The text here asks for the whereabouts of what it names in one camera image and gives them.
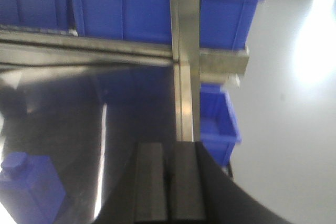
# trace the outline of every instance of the reflective metal surface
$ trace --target reflective metal surface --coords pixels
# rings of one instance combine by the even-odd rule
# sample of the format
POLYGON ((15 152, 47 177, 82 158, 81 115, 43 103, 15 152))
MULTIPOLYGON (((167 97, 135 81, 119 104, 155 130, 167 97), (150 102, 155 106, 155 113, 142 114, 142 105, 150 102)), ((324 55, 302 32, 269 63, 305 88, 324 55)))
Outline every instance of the reflective metal surface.
MULTIPOLYGON (((172 67, 52 67, 0 73, 0 155, 48 155, 66 189, 57 224, 91 223, 135 142, 176 141, 172 67)), ((0 208, 0 222, 14 223, 0 208)))
MULTIPOLYGON (((244 74, 249 51, 200 49, 200 79, 223 84, 228 73, 244 74)), ((24 65, 75 65, 131 62, 166 65, 168 45, 0 30, 0 68, 24 65)))
POLYGON ((181 90, 187 82, 191 82, 192 119, 184 118, 182 113, 182 140, 199 141, 200 139, 200 0, 170 0, 173 58, 180 63, 181 90))

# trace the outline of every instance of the metal bracket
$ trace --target metal bracket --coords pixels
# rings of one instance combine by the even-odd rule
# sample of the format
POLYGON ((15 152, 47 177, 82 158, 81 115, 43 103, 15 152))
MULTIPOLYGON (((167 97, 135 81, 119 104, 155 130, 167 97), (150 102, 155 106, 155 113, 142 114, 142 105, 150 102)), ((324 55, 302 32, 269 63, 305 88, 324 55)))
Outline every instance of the metal bracket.
POLYGON ((200 0, 170 0, 170 9, 173 59, 180 64, 181 105, 177 107, 181 109, 182 135, 177 140, 199 141, 200 0))

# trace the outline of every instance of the black curved object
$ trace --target black curved object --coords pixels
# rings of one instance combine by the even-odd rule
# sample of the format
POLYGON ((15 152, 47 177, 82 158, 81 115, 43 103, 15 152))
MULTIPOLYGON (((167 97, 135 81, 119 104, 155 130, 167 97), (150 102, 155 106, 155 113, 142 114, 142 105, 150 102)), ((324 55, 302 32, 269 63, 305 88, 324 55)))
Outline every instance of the black curved object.
POLYGON ((200 142, 176 143, 170 160, 173 164, 166 172, 152 166, 139 169, 144 159, 151 159, 151 164, 163 163, 163 156, 160 161, 157 152, 150 151, 155 145, 146 144, 148 150, 142 153, 139 146, 143 144, 135 148, 137 158, 129 163, 118 190, 110 195, 94 224, 290 224, 240 189, 200 142), (138 167, 137 172, 132 170, 134 167, 138 167), (162 177, 167 178, 166 185, 162 177), (139 192, 151 197, 139 198, 139 192), (161 197, 153 200, 156 194, 161 197), (147 206, 145 221, 137 217, 139 206, 147 206))
POLYGON ((239 188, 222 172, 202 143, 196 143, 196 152, 208 223, 290 224, 239 188))

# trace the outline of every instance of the blue storage crate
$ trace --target blue storage crate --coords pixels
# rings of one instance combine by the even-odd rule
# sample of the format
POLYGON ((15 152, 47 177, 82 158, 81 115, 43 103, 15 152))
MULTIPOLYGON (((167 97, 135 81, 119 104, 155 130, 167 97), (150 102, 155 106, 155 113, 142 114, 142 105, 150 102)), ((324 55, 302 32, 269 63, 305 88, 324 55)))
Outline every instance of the blue storage crate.
POLYGON ((0 0, 0 24, 68 30, 68 0, 0 0))
MULTIPOLYGON (((72 0, 80 36, 171 44, 169 0, 72 0)), ((239 50, 259 0, 201 0, 201 46, 239 50)))
POLYGON ((234 108, 219 86, 201 85, 201 141, 216 163, 225 166, 236 143, 241 142, 234 108))

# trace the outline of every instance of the bright light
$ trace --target bright light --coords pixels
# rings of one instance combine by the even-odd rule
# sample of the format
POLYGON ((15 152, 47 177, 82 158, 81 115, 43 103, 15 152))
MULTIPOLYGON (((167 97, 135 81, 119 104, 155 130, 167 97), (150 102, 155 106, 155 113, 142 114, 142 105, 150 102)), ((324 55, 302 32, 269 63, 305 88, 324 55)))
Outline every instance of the bright light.
POLYGON ((106 114, 107 114, 107 105, 105 103, 103 106, 102 117, 101 117, 100 159, 99 159, 99 172, 98 172, 95 212, 93 214, 94 218, 96 218, 100 212, 101 201, 102 201, 103 176, 104 176, 104 167, 105 167, 105 148, 106 148, 106 114))
POLYGON ((295 53, 295 72, 304 84, 323 81, 336 69, 335 0, 313 0, 311 11, 300 31, 295 53))

